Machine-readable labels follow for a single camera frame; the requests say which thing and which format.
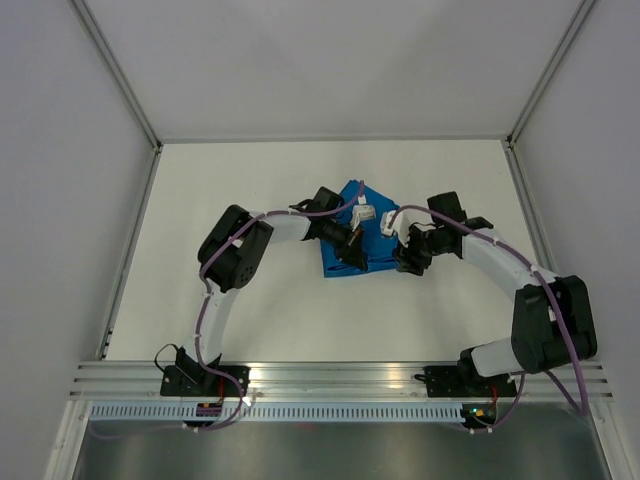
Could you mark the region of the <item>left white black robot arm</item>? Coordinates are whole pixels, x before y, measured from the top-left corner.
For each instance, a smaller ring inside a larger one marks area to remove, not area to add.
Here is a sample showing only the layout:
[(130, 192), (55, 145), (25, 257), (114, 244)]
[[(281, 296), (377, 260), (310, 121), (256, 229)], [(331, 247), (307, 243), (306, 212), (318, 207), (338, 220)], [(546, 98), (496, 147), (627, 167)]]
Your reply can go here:
[(198, 276), (205, 297), (193, 340), (177, 350), (174, 363), (184, 385), (195, 395), (209, 395), (217, 387), (220, 372), (216, 366), (231, 307), (257, 273), (269, 245), (320, 240), (332, 247), (339, 261), (361, 271), (368, 269), (361, 222), (354, 219), (342, 225), (336, 219), (344, 211), (366, 206), (364, 190), (365, 184), (359, 182), (355, 196), (345, 201), (322, 187), (313, 198), (283, 210), (251, 213), (238, 205), (225, 210), (198, 251)]

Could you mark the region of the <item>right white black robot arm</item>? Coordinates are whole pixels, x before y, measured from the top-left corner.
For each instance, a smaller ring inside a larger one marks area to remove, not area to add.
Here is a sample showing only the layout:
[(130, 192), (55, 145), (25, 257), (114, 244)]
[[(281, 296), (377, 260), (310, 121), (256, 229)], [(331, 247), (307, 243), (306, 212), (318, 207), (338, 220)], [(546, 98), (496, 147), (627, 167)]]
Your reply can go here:
[(595, 356), (598, 343), (585, 282), (562, 277), (530, 262), (482, 216), (470, 217), (455, 192), (428, 198), (431, 223), (410, 221), (406, 208), (386, 213), (381, 232), (398, 243), (400, 272), (422, 275), (441, 255), (454, 255), (481, 271), (513, 303), (508, 337), (463, 350), (457, 362), (459, 388), (478, 395), (493, 377), (537, 374)]

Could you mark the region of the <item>blue cloth napkin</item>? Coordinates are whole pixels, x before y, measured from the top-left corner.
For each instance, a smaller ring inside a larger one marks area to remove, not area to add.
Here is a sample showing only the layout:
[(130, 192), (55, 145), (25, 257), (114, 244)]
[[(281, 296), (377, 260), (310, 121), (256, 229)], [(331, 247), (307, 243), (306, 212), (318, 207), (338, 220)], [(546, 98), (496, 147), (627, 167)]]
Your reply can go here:
[(367, 256), (368, 270), (363, 271), (339, 261), (333, 247), (326, 241), (321, 241), (320, 251), (325, 279), (359, 276), (395, 270), (397, 267), (397, 262), (392, 257), (397, 246), (397, 238), (385, 237), (381, 233), (380, 223), (387, 212), (398, 209), (399, 205), (368, 186), (364, 188), (364, 196), (367, 203), (375, 209), (375, 217), (362, 222), (362, 249)]

